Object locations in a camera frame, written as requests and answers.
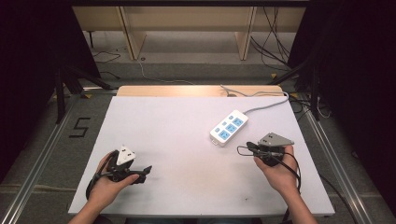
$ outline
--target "finger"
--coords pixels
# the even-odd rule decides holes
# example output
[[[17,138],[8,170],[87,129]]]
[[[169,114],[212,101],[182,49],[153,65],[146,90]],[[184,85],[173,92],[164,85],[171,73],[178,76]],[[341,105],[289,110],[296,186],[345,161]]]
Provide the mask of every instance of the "finger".
[[[139,175],[129,175],[128,177],[121,180],[117,184],[119,185],[119,187],[121,189],[123,189],[123,188],[127,187],[128,185],[131,185],[132,183],[134,183],[137,178],[139,178]]]
[[[256,162],[256,165],[261,169],[261,170],[265,170],[267,169],[269,166],[266,165],[262,159],[258,158],[258,157],[253,157],[253,160]]]
[[[284,148],[285,148],[285,152],[294,155],[294,149],[292,145],[284,146]]]
[[[294,155],[294,149],[293,146],[285,146],[285,153],[289,153],[290,155]],[[283,162],[285,162],[288,166],[293,168],[295,170],[297,168],[297,164],[294,160],[294,158],[290,155],[285,155],[283,157]]]
[[[100,160],[99,165],[98,165],[98,167],[96,168],[96,172],[99,171],[99,169],[102,167],[103,163],[105,163],[107,157],[109,157],[111,153],[112,153],[112,152],[107,153],[107,154]]]

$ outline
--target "right hand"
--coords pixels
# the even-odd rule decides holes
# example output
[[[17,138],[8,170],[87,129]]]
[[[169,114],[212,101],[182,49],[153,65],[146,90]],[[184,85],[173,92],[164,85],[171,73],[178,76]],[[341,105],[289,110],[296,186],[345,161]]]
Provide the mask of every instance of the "right hand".
[[[285,153],[294,155],[293,146],[285,146]],[[282,164],[271,167],[266,165],[258,157],[254,157],[254,161],[267,177],[271,187],[277,190],[280,194],[290,192],[291,190],[297,190],[296,176]],[[297,171],[297,163],[290,155],[285,154],[283,156],[283,162],[285,162],[292,170]]]

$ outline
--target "gray carpet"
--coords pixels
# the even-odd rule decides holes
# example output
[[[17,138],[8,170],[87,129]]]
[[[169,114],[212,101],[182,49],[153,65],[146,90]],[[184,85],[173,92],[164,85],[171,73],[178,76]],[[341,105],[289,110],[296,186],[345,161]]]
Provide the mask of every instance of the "gray carpet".
[[[166,80],[183,79],[197,85],[261,85],[268,83],[271,80],[268,74],[275,71],[265,67],[265,65],[257,64],[143,64],[143,66],[147,77]],[[186,85],[186,83],[165,83],[144,78],[138,63],[99,63],[98,68],[101,72],[111,72],[120,76],[120,79],[115,79],[109,74],[102,74],[103,80],[113,86]],[[281,87],[284,91],[294,91],[293,82],[293,80],[288,80],[282,83]],[[81,80],[81,83],[84,86],[93,86],[86,80]],[[67,215],[68,206],[73,200],[75,189],[91,155],[111,97],[111,94],[94,94],[89,99],[80,99],[78,101],[43,174],[38,180],[37,184],[39,186],[31,195],[18,223],[66,223],[71,218]],[[299,109],[298,105],[293,104],[293,107],[295,110]],[[303,113],[298,113],[296,118],[298,119],[302,115]],[[83,138],[70,138],[70,135],[81,133],[81,131],[73,129],[78,118],[90,118],[80,123],[81,126],[86,126],[89,129]],[[56,102],[52,99],[49,101],[47,111],[38,122],[27,148],[18,157],[6,179],[2,182],[0,188],[0,216],[3,215],[15,196],[19,185],[32,169],[40,150],[50,136],[55,120]],[[368,212],[374,222],[396,223],[395,217],[378,194],[374,184],[361,166],[359,159],[351,155],[352,149],[336,119],[333,117],[321,119],[320,123],[328,134],[332,146],[345,166],[353,185],[363,198],[367,208],[369,208]],[[326,176],[340,190],[332,168],[306,116],[300,119],[299,124],[318,172]],[[353,223],[347,208],[334,190],[326,183],[324,183],[324,186],[334,204],[336,213],[331,217],[319,217],[319,223]],[[264,223],[279,223],[280,219],[281,217],[264,217],[262,220]],[[113,217],[112,220],[114,223],[123,223],[123,218]]]

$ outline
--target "left hand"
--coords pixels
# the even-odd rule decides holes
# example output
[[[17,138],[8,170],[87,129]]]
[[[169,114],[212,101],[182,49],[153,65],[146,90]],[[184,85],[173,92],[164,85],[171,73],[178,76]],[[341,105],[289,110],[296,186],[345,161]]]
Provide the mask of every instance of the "left hand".
[[[98,168],[96,172],[99,171],[102,164],[105,162],[106,158],[110,155],[107,153],[102,160],[99,162]],[[139,175],[130,175],[125,179],[121,180],[120,182],[113,182],[107,176],[102,176],[93,186],[93,189],[90,193],[90,199],[88,203],[95,204],[99,206],[99,209],[104,209],[116,199],[117,195],[120,193],[122,189],[131,185],[139,178]]]

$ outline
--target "forearm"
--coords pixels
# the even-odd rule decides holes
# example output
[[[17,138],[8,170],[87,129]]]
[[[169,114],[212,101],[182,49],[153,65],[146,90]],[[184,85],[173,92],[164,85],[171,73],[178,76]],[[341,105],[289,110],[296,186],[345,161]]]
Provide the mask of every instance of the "forearm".
[[[94,203],[87,202],[81,211],[76,214],[70,221],[69,224],[75,223],[93,223],[102,211],[102,207]]]
[[[297,190],[287,191],[281,193],[281,195],[285,200],[286,204],[288,205],[291,219],[293,220],[294,224],[317,223],[315,218],[312,216],[311,211],[309,211],[303,198],[301,197],[301,195],[298,193]]]

